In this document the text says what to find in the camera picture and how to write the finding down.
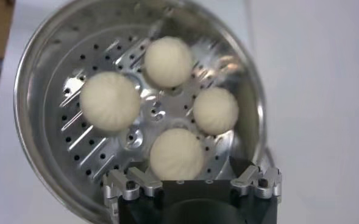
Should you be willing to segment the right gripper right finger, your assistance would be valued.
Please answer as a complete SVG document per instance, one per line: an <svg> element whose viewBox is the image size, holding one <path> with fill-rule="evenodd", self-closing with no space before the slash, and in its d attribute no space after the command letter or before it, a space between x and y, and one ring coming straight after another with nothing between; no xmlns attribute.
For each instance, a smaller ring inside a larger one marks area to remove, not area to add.
<svg viewBox="0 0 359 224"><path fill-rule="evenodd" d="M240 197L254 194L260 199L282 201L282 173L276 167L262 172L258 166L250 165L238 178L232 179L230 185Z"/></svg>

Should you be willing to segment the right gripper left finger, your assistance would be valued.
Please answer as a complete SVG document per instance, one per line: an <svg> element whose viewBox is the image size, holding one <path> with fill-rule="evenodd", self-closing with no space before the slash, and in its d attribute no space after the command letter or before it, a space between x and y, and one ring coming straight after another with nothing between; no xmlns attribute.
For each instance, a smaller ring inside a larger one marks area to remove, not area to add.
<svg viewBox="0 0 359 224"><path fill-rule="evenodd" d="M104 204L111 215L118 215L120 197L125 201L134 201L143 193L149 198L155 198L163 190L163 182L137 167L128 168L126 173L113 169L102 177L102 190Z"/></svg>

